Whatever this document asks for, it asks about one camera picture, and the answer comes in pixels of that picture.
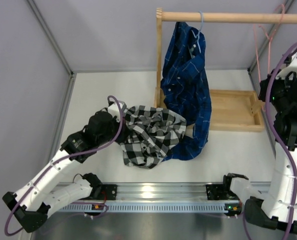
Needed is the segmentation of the black white checkered shirt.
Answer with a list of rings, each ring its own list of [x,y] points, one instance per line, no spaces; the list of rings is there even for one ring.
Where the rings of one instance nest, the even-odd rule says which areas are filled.
[[[187,121],[166,109],[137,105],[124,112],[124,136],[118,140],[124,165],[153,169],[183,140]]]

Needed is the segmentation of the pink wire hanger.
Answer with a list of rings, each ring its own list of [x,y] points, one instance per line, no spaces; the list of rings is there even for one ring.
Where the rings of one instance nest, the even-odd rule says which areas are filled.
[[[279,29],[280,25],[282,24],[282,20],[284,18],[284,15],[286,13],[286,7],[282,3],[280,4],[274,11],[276,12],[277,10],[281,10],[281,17],[279,19],[279,22],[277,23],[277,26],[273,28],[272,33],[268,33],[266,29],[258,24],[257,27],[262,29],[266,39],[268,40],[268,54],[267,54],[267,73],[270,74],[271,71],[271,44],[273,41],[274,36],[276,35],[277,30]],[[257,73],[258,73],[258,83],[261,83],[261,67],[259,63],[259,49],[258,49],[258,41],[257,41],[257,30],[256,30],[256,25],[252,25],[252,30],[253,30],[253,38],[254,38],[254,45],[255,45],[255,59],[256,59],[256,67],[257,67]]]

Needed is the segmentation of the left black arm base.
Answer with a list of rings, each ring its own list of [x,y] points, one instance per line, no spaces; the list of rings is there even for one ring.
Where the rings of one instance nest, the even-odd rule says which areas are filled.
[[[86,197],[85,200],[95,200],[95,201],[115,201],[118,193],[117,184],[103,184],[101,190],[97,190],[95,194],[91,194]]]

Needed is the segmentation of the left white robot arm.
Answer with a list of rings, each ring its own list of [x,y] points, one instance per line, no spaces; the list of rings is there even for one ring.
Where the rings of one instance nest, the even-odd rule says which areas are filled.
[[[98,150],[120,139],[125,130],[125,114],[107,108],[89,118],[82,130],[70,134],[49,163],[24,187],[7,192],[2,200],[22,230],[32,233],[63,207],[83,199],[95,200],[103,184],[94,173],[59,190],[57,184],[80,167]]]

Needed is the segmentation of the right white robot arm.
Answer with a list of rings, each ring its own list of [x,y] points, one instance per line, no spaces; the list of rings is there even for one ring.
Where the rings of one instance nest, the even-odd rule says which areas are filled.
[[[271,73],[260,82],[258,98],[272,104],[275,120],[275,167],[267,195],[256,190],[245,175],[224,175],[221,193],[239,198],[244,220],[252,225],[297,235],[297,71]]]

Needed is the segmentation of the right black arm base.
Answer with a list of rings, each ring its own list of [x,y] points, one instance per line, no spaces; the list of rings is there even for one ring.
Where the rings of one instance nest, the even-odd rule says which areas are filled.
[[[205,187],[207,199],[210,201],[237,200],[236,195],[224,184],[207,184]]]

